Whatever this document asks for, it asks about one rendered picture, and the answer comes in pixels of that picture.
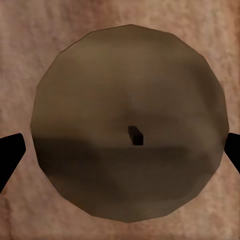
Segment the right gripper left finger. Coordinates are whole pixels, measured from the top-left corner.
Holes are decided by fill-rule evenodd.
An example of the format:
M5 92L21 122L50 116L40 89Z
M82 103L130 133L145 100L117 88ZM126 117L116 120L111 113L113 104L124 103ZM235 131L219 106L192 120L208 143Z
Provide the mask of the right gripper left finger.
M0 138L0 193L26 152L21 133Z

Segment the pillar candle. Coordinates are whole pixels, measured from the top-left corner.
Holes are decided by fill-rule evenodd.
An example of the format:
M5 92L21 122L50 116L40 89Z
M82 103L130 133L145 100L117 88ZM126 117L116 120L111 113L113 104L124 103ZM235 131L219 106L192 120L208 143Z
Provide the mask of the pillar candle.
M127 24L60 52L37 85L30 131L40 169L87 214L165 217L221 164L225 92L204 56L173 33Z

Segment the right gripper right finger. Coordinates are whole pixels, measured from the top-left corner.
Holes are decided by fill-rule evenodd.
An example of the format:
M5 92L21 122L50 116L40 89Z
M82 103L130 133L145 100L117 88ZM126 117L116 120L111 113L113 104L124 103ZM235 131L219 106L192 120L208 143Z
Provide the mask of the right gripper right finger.
M240 173L240 135L229 133L224 151Z

